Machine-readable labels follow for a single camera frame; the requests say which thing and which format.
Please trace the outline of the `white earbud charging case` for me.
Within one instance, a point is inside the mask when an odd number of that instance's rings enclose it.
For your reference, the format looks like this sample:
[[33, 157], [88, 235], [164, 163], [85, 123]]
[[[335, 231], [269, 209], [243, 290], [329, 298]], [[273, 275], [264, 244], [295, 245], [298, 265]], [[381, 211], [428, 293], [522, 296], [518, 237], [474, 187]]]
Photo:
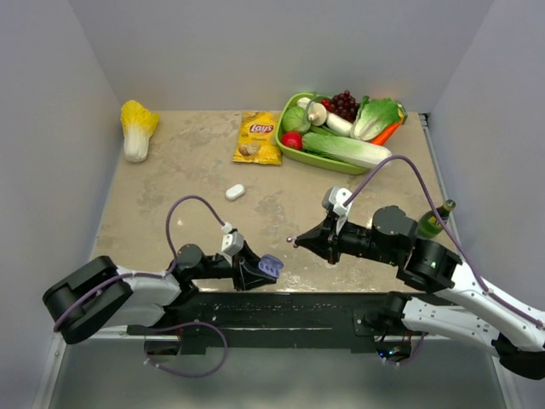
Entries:
[[244, 185], [242, 184], [235, 184], [231, 187], [229, 187], [226, 191], [225, 191], [225, 197], [227, 200], [229, 201], [234, 201], [240, 197], [242, 197], [246, 192], [246, 189], [244, 187]]

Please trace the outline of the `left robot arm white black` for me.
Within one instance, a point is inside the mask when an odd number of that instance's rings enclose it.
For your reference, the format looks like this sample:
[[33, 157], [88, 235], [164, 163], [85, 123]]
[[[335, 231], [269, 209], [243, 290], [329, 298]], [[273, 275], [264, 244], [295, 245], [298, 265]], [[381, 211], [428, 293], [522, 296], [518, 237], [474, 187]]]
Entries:
[[115, 265], [109, 256], [96, 257], [43, 294], [54, 331], [68, 344], [119, 325], [167, 334], [176, 324], [176, 313], [169, 307], [199, 293], [196, 279], [231, 279], [235, 290], [249, 291], [275, 284], [284, 264], [272, 255], [257, 256], [247, 244], [232, 256], [207, 256], [189, 244], [178, 250], [172, 266], [170, 274], [136, 272]]

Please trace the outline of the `blue-grey earbud charging case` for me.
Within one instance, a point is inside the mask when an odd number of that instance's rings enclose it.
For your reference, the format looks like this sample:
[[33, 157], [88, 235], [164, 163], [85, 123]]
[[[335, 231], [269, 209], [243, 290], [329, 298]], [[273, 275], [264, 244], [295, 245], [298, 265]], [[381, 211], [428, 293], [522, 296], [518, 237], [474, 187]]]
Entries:
[[278, 279], [281, 270], [284, 268], [284, 264], [277, 257], [266, 254], [260, 259], [258, 267], [264, 274], [274, 279]]

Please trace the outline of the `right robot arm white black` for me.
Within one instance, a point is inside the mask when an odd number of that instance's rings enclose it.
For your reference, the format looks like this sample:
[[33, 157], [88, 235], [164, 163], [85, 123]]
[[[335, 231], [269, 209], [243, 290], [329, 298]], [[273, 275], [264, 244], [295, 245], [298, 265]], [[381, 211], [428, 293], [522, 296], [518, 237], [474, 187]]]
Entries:
[[338, 228], [330, 211], [315, 228], [295, 237], [330, 264], [347, 254], [397, 269], [397, 279], [412, 289], [445, 300], [444, 306], [391, 291], [383, 307], [362, 321], [384, 334], [403, 329], [448, 337], [481, 347], [507, 370], [528, 379], [544, 377], [544, 330], [495, 300], [500, 290], [481, 285], [473, 270], [443, 245], [416, 235], [416, 221], [399, 207], [382, 207], [370, 228], [346, 222]]

